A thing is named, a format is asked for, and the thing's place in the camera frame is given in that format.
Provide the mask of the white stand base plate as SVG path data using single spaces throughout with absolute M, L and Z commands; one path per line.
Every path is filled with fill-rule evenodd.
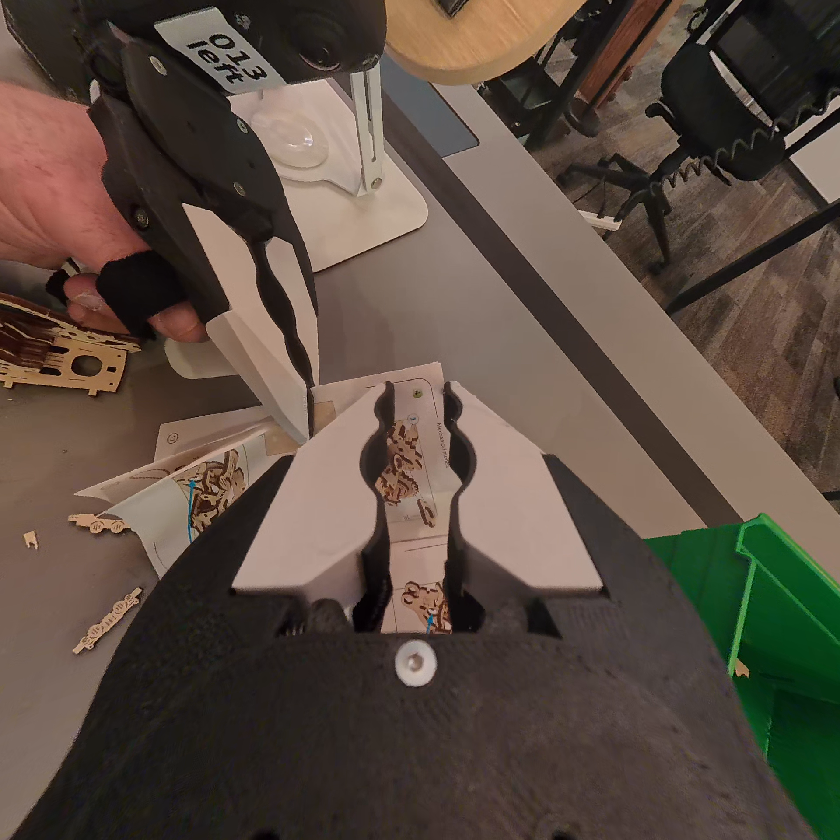
M 327 80 L 231 97 L 280 177 L 314 272 L 419 229 L 425 200 L 373 139 L 377 188 L 364 188 L 355 104 Z

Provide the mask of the small wooden strip round holes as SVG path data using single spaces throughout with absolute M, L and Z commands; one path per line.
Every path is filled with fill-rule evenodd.
M 100 621 L 89 626 L 87 632 L 82 636 L 76 646 L 72 648 L 72 653 L 74 655 L 80 655 L 95 648 L 102 636 L 108 634 L 134 607 L 140 605 L 140 598 L 143 591 L 142 588 L 136 587 L 113 603 L 110 610 Z

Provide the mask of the person's left hand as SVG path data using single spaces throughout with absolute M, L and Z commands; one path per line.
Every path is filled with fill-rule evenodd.
M 78 103 L 1 84 L 1 259 L 57 272 L 59 298 L 86 329 L 202 342 L 205 327 L 174 270 L 120 213 L 102 181 L 108 155 Z

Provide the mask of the round wooden table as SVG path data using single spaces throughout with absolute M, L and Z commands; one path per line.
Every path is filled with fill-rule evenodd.
M 583 4 L 468 1 L 449 17 L 434 1 L 387 1 L 385 52 L 421 80 L 475 85 L 533 56 Z

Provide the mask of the green plastic bin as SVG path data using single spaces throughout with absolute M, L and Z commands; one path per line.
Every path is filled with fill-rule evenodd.
M 838 839 L 838 584 L 763 513 L 646 543 L 706 625 L 793 803 Z

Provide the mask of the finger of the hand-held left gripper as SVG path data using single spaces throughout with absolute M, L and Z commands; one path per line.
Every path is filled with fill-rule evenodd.
M 187 203 L 185 215 L 229 303 L 208 336 L 289 437 L 312 435 L 316 384 L 316 309 L 291 244 L 248 245 L 210 210 Z

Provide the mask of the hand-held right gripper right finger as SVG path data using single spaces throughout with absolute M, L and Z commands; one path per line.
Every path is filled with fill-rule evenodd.
M 444 384 L 450 505 L 444 593 L 454 633 L 513 604 L 528 630 L 556 634 L 547 602 L 604 593 L 558 485 L 560 462 L 462 384 Z

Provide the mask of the white instruction booklet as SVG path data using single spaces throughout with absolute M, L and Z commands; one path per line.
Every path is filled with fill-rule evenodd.
M 393 594 L 385 633 L 451 634 L 444 592 L 450 504 L 459 486 L 448 465 L 445 376 L 440 363 L 321 385 L 316 430 L 369 388 L 394 385 L 388 463 L 376 483 L 392 541 Z M 161 426 L 151 464 L 81 490 L 125 520 L 161 578 L 178 556 L 279 458 L 298 446 L 262 407 Z

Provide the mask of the dark blue desk mat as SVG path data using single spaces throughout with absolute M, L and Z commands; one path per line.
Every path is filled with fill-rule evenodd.
M 480 141 L 429 82 L 401 68 L 393 58 L 380 60 L 383 92 L 443 159 L 479 146 Z

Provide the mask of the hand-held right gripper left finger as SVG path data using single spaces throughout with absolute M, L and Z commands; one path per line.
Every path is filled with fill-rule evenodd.
M 393 587 L 376 483 L 394 414 L 393 383 L 374 385 L 289 459 L 234 578 L 237 593 L 331 600 L 351 610 L 355 631 L 382 630 Z

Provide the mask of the black office chair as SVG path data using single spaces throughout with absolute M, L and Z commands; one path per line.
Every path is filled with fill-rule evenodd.
M 614 154 L 597 165 L 572 163 L 555 178 L 566 186 L 583 175 L 624 189 L 618 224 L 643 205 L 662 256 L 655 273 L 671 261 L 667 187 L 703 171 L 726 184 L 729 175 L 760 180 L 782 162 L 797 124 L 838 95 L 838 2 L 741 2 L 718 22 L 705 43 L 680 47 L 646 108 L 678 139 L 653 173 Z

